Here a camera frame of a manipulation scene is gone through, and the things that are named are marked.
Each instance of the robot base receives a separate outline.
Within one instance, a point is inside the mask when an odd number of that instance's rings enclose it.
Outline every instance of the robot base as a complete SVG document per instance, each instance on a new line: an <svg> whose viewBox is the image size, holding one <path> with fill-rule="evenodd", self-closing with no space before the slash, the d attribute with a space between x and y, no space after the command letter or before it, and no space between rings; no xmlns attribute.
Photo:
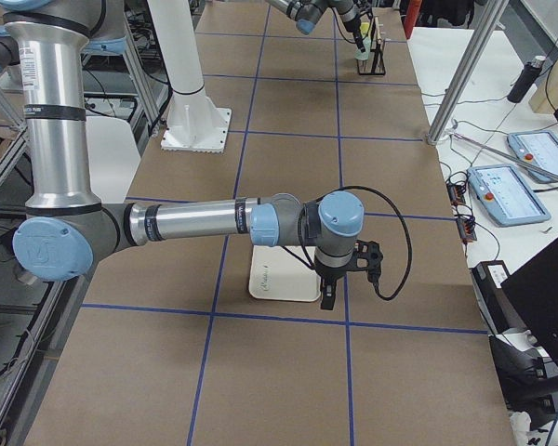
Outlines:
<svg viewBox="0 0 558 446"><path fill-rule="evenodd" d="M161 148L167 151L223 153L232 110L218 109L207 97L204 112L198 106L183 104L183 110L181 105L177 106L175 102L171 105Z"/></svg>

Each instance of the silver arm segment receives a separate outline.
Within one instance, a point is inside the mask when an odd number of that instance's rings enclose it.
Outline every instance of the silver arm segment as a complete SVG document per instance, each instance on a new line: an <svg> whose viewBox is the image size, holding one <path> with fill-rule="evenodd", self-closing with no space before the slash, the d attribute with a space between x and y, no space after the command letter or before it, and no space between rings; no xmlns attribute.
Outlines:
<svg viewBox="0 0 558 446"><path fill-rule="evenodd" d="M301 33L310 34L318 20L325 14L328 8L339 13L339 18L348 33L360 50L365 51L364 37L360 31L361 16L368 15L372 19L372 8L366 0L266 0L290 19L296 22L296 28Z"/></svg>

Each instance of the white object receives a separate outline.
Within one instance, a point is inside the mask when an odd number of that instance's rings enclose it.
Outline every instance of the white object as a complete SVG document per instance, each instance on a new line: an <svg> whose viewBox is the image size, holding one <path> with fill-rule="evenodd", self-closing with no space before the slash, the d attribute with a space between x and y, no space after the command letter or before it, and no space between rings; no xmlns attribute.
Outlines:
<svg viewBox="0 0 558 446"><path fill-rule="evenodd" d="M153 25L174 89L161 147L223 152L232 111L206 95L193 23L185 0L149 0Z"/></svg>
<svg viewBox="0 0 558 446"><path fill-rule="evenodd" d="M512 432L517 446L526 446L529 442L529 428L531 427L531 417L527 412L513 412L511 415Z"/></svg>
<svg viewBox="0 0 558 446"><path fill-rule="evenodd" d="M104 203L123 203L140 164L130 124L105 116L86 118L91 189Z"/></svg>
<svg viewBox="0 0 558 446"><path fill-rule="evenodd" d="M300 247L289 247L303 257ZM313 258L314 248L308 254ZM248 291L257 299L313 302L320 297L320 278L280 247L254 246Z"/></svg>

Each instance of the metal frame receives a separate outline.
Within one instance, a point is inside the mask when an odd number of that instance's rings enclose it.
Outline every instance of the metal frame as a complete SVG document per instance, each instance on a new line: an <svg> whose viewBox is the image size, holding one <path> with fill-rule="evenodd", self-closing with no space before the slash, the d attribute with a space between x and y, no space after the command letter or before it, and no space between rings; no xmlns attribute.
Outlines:
<svg viewBox="0 0 558 446"><path fill-rule="evenodd" d="M469 82L473 70L482 56L492 33L496 29L502 12L504 12L508 4L509 0L490 0L487 3L484 15L480 18L476 30L473 32L472 39L467 45L467 49L450 82L450 86L446 90L443 102L436 116L434 116L432 126L426 136L428 144L435 146L440 141L455 107L457 107L458 100L463 94L465 85Z"/></svg>

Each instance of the black band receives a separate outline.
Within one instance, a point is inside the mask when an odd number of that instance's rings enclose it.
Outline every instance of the black band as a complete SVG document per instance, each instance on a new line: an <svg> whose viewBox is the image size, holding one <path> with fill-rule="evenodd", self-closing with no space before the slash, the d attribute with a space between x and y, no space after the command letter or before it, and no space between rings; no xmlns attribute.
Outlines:
<svg viewBox="0 0 558 446"><path fill-rule="evenodd" d="M238 198L235 201L235 227L238 229L238 234L248 234L246 198Z"/></svg>
<svg viewBox="0 0 558 446"><path fill-rule="evenodd" d="M87 26L81 23L62 19L60 17L49 16L48 14L40 14L38 12L7 12L4 15L4 23L12 23L13 21L28 21L30 23L59 26L66 30L82 34L85 37L90 36Z"/></svg>
<svg viewBox="0 0 558 446"><path fill-rule="evenodd" d="M190 93L182 93L181 91L178 90L174 90L174 93L178 93L179 95L182 96L191 96L191 95L195 95L196 93L200 93L201 91L203 91L203 88L205 88L205 84L203 84L203 86L201 86L198 90L191 91Z"/></svg>
<svg viewBox="0 0 558 446"><path fill-rule="evenodd" d="M113 214L106 207L102 210L103 214L110 218L113 223L113 227L115 228L115 247L113 248L113 251L116 252L118 246L120 245L120 225L118 225L118 221L115 219L115 216L113 216Z"/></svg>
<svg viewBox="0 0 558 446"><path fill-rule="evenodd" d="M86 121L86 110L67 105L27 104L23 108L25 119L60 119Z"/></svg>
<svg viewBox="0 0 558 446"><path fill-rule="evenodd" d="M289 5L287 6L287 11L286 11L286 16L288 16L291 19L291 10L294 8L294 6L296 5L297 2L289 2Z"/></svg>
<svg viewBox="0 0 558 446"><path fill-rule="evenodd" d="M149 206L147 212L145 213L145 232L147 233L147 238L151 242L161 242L164 238L159 233L159 228L157 227L157 211L161 207L161 204L156 206Z"/></svg>
<svg viewBox="0 0 558 446"><path fill-rule="evenodd" d="M317 239L321 235L322 223L318 213L317 202L307 202L304 204L306 216L306 241Z"/></svg>
<svg viewBox="0 0 558 446"><path fill-rule="evenodd" d="M101 203L77 207L26 207L29 216L81 216L101 210Z"/></svg>
<svg viewBox="0 0 558 446"><path fill-rule="evenodd" d="M132 212L134 205L134 203L131 203L124 210L124 235L126 235L126 239L132 246L138 246L134 237L132 237L132 230L130 229L130 213Z"/></svg>

